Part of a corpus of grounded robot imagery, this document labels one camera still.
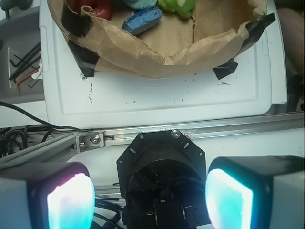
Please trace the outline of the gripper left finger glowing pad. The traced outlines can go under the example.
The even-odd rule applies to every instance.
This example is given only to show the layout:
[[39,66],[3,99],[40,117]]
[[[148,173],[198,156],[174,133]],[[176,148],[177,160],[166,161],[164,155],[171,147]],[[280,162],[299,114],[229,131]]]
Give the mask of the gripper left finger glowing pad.
[[88,229],[95,190],[80,162],[2,163],[2,229]]

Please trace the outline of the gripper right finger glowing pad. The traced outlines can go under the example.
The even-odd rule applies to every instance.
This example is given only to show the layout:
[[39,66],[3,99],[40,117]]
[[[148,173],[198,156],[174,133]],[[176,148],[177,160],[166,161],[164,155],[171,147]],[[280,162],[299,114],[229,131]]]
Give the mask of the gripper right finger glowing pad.
[[303,229],[305,159],[299,156],[220,156],[205,186],[216,229]]

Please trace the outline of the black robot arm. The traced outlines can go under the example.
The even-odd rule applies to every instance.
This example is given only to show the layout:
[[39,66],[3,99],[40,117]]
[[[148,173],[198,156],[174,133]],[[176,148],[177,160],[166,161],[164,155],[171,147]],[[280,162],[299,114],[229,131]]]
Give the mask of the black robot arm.
[[300,156],[219,156],[169,131],[138,135],[118,158],[123,207],[97,198],[80,162],[2,163],[3,229],[302,229],[305,160]]

